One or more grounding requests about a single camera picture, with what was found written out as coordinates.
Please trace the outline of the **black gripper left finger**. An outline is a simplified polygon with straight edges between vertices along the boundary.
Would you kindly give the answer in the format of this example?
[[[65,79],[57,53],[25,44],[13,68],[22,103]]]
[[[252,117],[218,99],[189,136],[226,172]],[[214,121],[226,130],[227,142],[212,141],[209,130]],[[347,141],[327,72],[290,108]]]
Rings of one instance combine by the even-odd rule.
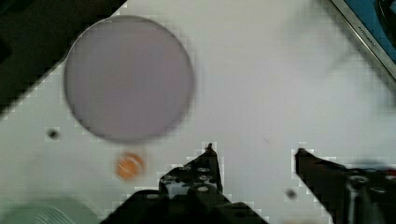
[[[177,195],[186,195],[193,187],[202,185],[211,185],[223,191],[218,154],[212,143],[209,143],[204,152],[194,160],[163,175],[159,180],[159,192],[173,199]]]

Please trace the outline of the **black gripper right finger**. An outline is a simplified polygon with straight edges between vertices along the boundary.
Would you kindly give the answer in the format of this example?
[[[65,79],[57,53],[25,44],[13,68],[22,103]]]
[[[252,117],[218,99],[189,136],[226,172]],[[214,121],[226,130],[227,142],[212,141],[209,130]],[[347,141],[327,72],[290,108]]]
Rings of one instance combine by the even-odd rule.
[[[395,171],[347,168],[304,148],[294,155],[295,170],[332,217],[333,224],[395,224]]]

